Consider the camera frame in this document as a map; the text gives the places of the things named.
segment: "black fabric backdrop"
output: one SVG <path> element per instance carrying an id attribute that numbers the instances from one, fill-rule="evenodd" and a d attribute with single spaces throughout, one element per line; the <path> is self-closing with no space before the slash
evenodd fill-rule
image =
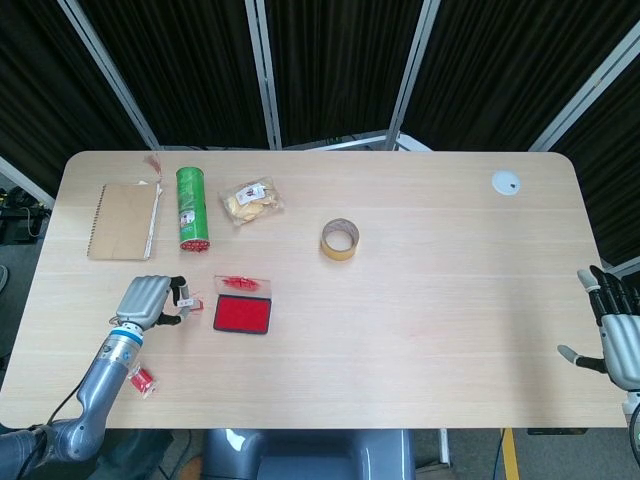
<path id="1" fill-rule="evenodd" d="M 0 84 L 0 155 L 51 195 L 76 153 L 145 148 L 56 2 L 2 2 Z"/>
<path id="2" fill-rule="evenodd" d="M 637 0 L 443 0 L 402 131 L 527 150 L 638 19 Z"/>
<path id="3" fill-rule="evenodd" d="M 161 145 L 268 148 L 244 2 L 80 3 Z"/>
<path id="4" fill-rule="evenodd" d="M 422 0 L 267 0 L 284 146 L 389 128 Z"/>
<path id="5" fill-rule="evenodd" d="M 552 150 L 573 162 L 602 258 L 640 256 L 640 57 Z"/>

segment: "pringles can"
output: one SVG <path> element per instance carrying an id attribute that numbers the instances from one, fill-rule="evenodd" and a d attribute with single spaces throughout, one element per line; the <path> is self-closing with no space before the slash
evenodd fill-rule
<path id="1" fill-rule="evenodd" d="M 208 250 L 211 243 L 204 198 L 204 173 L 197 167 L 183 167 L 176 172 L 176 179 L 180 248 L 192 252 Z"/>

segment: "packing tape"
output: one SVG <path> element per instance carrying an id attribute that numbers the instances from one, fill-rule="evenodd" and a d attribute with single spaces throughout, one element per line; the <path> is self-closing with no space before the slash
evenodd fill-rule
<path id="1" fill-rule="evenodd" d="M 345 232 L 351 237 L 351 246 L 346 250 L 336 250 L 327 243 L 327 237 L 332 232 Z M 322 237 L 320 239 L 320 246 L 325 255 L 333 260 L 348 260 L 356 253 L 356 247 L 360 241 L 360 232 L 353 222 L 345 218 L 336 218 L 327 223 L 322 229 Z"/>

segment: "spiral notebook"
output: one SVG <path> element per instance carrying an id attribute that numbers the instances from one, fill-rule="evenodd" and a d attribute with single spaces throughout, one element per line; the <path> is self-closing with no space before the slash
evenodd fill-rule
<path id="1" fill-rule="evenodd" d="M 147 260 L 161 192 L 157 183 L 102 187 L 87 256 L 92 260 Z"/>

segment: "metal frame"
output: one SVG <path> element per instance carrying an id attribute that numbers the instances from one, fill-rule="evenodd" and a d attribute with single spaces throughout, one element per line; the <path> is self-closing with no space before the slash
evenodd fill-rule
<path id="1" fill-rule="evenodd" d="M 144 142 L 151 150 L 161 150 L 158 139 L 80 4 L 76 0 L 58 0 L 58 5 L 80 36 L 84 46 L 89 50 L 91 57 L 96 62 Z"/>
<path id="2" fill-rule="evenodd" d="M 393 109 L 393 115 L 391 116 L 391 123 L 389 124 L 386 143 L 387 150 L 393 150 L 398 132 L 404 121 L 404 115 L 407 111 L 409 100 L 411 99 L 413 87 L 416 84 L 416 78 L 418 78 L 418 71 L 420 70 L 422 58 L 429 43 L 429 37 L 431 37 L 431 31 L 433 30 L 433 24 L 439 7 L 440 0 L 424 0 L 422 3 L 422 10 L 420 10 L 416 32 L 413 35 L 413 42 L 411 43 L 411 49 L 407 57 L 407 65 L 404 69 L 402 82 L 400 82 L 400 90 L 398 91 L 396 105 Z"/>
<path id="3" fill-rule="evenodd" d="M 446 428 L 438 430 L 438 444 L 440 445 L 440 463 L 451 465 L 449 454 L 449 433 Z"/>
<path id="4" fill-rule="evenodd" d="M 49 195 L 42 188 L 36 185 L 33 180 L 31 180 L 1 156 L 0 173 L 16 185 L 18 185 L 20 188 L 22 188 L 25 192 L 29 193 L 33 198 L 35 198 L 39 202 L 44 203 L 47 207 L 53 208 L 54 203 L 56 203 L 55 199 L 51 195 Z"/>
<path id="5" fill-rule="evenodd" d="M 309 148 L 307 150 L 342 150 L 343 148 L 361 147 L 364 145 L 375 145 L 386 142 L 386 135 L 378 135 L 377 137 L 361 138 L 360 140 L 351 140 L 350 142 L 335 143 L 333 145 L 325 145 L 323 147 Z"/>
<path id="6" fill-rule="evenodd" d="M 411 135 L 407 135 L 406 133 L 399 132 L 398 138 L 396 139 L 394 150 L 404 150 L 409 152 L 433 152 L 429 147 L 427 147 L 424 143 L 419 142 Z"/>
<path id="7" fill-rule="evenodd" d="M 282 150 L 278 102 L 276 99 L 264 0 L 245 0 L 244 5 L 249 22 L 249 34 L 251 35 L 251 46 L 258 75 L 258 87 L 260 88 L 260 99 L 262 100 L 262 111 L 264 113 L 269 148 L 271 150 Z"/>
<path id="8" fill-rule="evenodd" d="M 606 269 L 606 271 L 618 278 L 631 275 L 632 273 L 640 272 L 640 257 L 632 258 L 631 260 L 627 260 L 626 262 L 621 263 L 620 265 L 616 265 L 615 267 L 609 267 Z"/>
<path id="9" fill-rule="evenodd" d="M 640 53 L 640 21 L 611 51 L 584 85 L 540 134 L 530 152 L 546 152 L 566 133 Z"/>

